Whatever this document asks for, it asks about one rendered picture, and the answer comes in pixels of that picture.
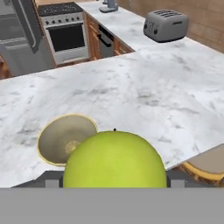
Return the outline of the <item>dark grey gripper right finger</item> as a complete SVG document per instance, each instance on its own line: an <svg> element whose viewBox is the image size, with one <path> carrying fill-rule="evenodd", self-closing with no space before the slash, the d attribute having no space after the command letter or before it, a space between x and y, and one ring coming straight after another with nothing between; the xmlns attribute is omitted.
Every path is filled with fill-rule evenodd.
<svg viewBox="0 0 224 224"><path fill-rule="evenodd" d="M199 182L191 178L188 174L178 171L169 170L166 172L167 186L170 188L210 188L213 185Z"/></svg>

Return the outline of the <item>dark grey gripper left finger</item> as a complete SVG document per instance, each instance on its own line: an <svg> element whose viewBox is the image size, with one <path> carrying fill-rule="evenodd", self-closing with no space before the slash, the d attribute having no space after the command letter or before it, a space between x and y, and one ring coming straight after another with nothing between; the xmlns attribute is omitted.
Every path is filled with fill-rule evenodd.
<svg viewBox="0 0 224 224"><path fill-rule="evenodd" d="M45 171L42 175L34 180L30 180L17 187L29 188L62 188L63 187L63 171Z"/></svg>

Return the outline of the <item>green pear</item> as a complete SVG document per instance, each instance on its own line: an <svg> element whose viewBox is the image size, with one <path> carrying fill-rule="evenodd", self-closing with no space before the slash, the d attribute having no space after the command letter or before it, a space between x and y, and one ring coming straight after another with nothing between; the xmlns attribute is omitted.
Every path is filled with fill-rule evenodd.
<svg viewBox="0 0 224 224"><path fill-rule="evenodd" d="M66 188L164 188L165 167L144 138L103 131L81 143L67 160Z"/></svg>

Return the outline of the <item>grey bowl with yellow rim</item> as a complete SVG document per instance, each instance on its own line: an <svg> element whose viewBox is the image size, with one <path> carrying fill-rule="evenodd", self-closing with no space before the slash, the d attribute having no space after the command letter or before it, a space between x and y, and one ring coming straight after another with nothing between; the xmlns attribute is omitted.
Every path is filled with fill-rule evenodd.
<svg viewBox="0 0 224 224"><path fill-rule="evenodd" d="M72 152L97 132L95 121L86 115L62 115L41 130L37 140L38 155L50 165L64 166Z"/></svg>

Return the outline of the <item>grey fridge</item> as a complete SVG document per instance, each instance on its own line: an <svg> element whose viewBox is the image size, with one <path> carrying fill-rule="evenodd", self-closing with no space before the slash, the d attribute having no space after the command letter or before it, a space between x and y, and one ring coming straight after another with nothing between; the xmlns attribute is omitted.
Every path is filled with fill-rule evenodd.
<svg viewBox="0 0 224 224"><path fill-rule="evenodd" d="M34 0L0 0L0 55L13 76L54 68Z"/></svg>

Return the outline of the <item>round wooden stool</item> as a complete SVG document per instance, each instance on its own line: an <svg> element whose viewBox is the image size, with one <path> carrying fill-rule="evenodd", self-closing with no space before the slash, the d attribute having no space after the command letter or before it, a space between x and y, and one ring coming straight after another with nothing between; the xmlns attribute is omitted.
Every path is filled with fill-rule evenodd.
<svg viewBox="0 0 224 224"><path fill-rule="evenodd" d="M224 187L224 143L192 157L178 168L196 181Z"/></svg>

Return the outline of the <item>silver oven with black hob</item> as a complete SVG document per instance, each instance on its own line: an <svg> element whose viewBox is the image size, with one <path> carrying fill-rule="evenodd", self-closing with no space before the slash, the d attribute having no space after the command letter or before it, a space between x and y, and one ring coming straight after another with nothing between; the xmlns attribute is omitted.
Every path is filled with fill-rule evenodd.
<svg viewBox="0 0 224 224"><path fill-rule="evenodd" d="M38 14L56 65L89 58L83 9L78 4L40 5Z"/></svg>

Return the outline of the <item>dark dishwasher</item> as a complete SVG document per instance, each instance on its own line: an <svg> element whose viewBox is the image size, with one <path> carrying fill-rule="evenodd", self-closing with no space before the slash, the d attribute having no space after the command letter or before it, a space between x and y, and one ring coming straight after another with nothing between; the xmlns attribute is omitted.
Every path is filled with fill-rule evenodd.
<svg viewBox="0 0 224 224"><path fill-rule="evenodd" d="M97 37L99 39L101 56L103 58L109 58L114 56L114 36L101 25L98 25L99 33Z"/></svg>

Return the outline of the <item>brown wooden cupboards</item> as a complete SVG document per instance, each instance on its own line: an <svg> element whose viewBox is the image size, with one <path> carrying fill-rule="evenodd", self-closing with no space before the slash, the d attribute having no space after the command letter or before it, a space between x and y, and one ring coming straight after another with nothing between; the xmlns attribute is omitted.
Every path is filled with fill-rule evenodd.
<svg viewBox="0 0 224 224"><path fill-rule="evenodd" d="M99 24L92 16L90 16L86 12L84 12L84 17L85 17L85 22L86 22L86 26L87 26L87 36L88 36L88 46L89 46L89 51L90 51L90 59L91 60L104 59L101 55L99 39L97 37L97 34L99 33L98 25L101 25L101 24ZM112 32L110 32L110 33L114 36L114 41L115 41L114 56L134 52L133 49L131 49L123 41L121 41L119 38L117 38Z"/></svg>

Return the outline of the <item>grey toaster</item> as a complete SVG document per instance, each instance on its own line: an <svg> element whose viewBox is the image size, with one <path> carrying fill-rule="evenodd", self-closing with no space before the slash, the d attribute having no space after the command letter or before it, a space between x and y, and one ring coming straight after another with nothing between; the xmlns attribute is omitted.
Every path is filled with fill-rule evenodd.
<svg viewBox="0 0 224 224"><path fill-rule="evenodd" d="M172 42L186 36L189 17L175 10L154 10L146 15L143 34L158 42Z"/></svg>

